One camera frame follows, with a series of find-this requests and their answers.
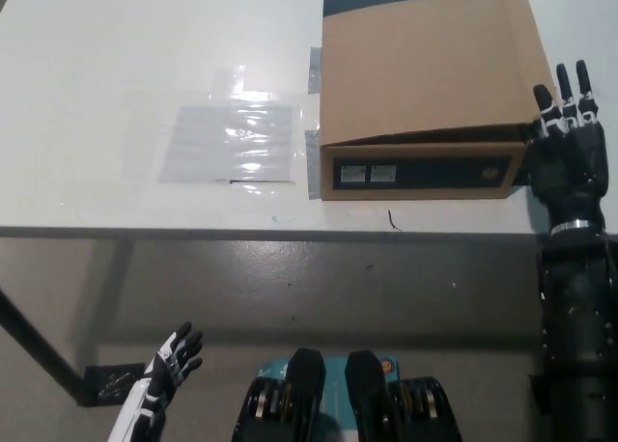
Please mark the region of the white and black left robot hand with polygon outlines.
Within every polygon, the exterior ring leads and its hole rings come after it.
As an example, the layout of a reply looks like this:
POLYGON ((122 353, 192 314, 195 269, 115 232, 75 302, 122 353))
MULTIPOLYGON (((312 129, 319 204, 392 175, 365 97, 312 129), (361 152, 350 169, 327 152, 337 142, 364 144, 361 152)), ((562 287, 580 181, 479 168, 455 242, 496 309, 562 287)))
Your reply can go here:
POLYGON ((202 333, 187 321, 158 349, 132 385, 109 442, 153 442, 161 439, 166 410, 187 377, 203 363, 202 333))

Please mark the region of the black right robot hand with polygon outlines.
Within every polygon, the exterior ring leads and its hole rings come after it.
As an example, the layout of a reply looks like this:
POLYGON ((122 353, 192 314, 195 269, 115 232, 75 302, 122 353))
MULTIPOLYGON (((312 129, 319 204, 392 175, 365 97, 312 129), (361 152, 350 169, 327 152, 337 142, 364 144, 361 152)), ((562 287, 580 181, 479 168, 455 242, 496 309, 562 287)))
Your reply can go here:
POLYGON ((542 127, 528 146, 533 195, 546 207, 550 232, 605 228, 601 200, 609 185, 604 128, 588 68, 576 62, 579 98, 563 64, 556 67, 560 98, 538 84, 533 88, 542 127))

